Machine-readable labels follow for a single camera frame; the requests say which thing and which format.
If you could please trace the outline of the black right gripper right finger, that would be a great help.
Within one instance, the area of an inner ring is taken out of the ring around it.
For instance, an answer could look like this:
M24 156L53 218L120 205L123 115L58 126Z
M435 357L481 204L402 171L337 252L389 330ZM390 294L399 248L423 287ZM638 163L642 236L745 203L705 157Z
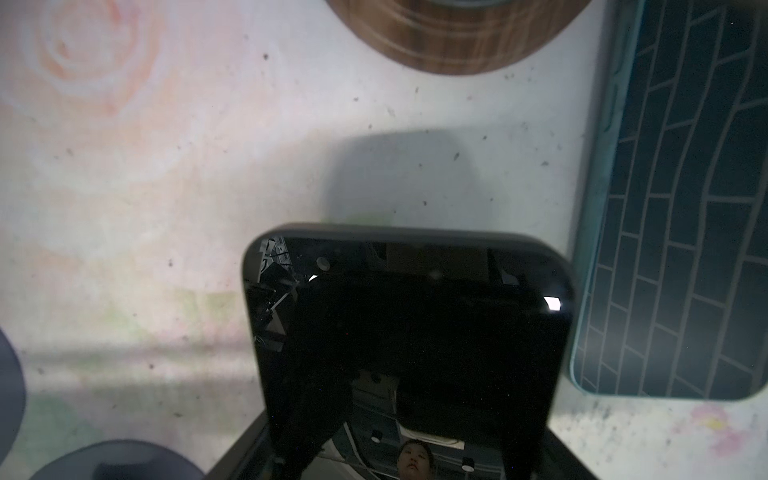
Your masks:
M542 436L544 480L597 480L597 477L550 430Z

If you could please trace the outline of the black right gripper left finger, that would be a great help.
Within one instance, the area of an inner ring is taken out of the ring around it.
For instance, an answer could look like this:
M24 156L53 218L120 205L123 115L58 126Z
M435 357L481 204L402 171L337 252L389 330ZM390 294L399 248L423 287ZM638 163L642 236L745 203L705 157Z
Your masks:
M204 476L204 479L267 479L269 474L269 417L267 412L264 411Z

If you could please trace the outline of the teal edged black phone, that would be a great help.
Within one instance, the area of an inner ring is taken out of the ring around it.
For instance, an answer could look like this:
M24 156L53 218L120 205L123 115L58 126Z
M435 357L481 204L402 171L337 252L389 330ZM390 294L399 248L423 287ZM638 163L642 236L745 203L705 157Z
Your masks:
M767 387L767 5L622 1L573 253L571 377L603 395Z

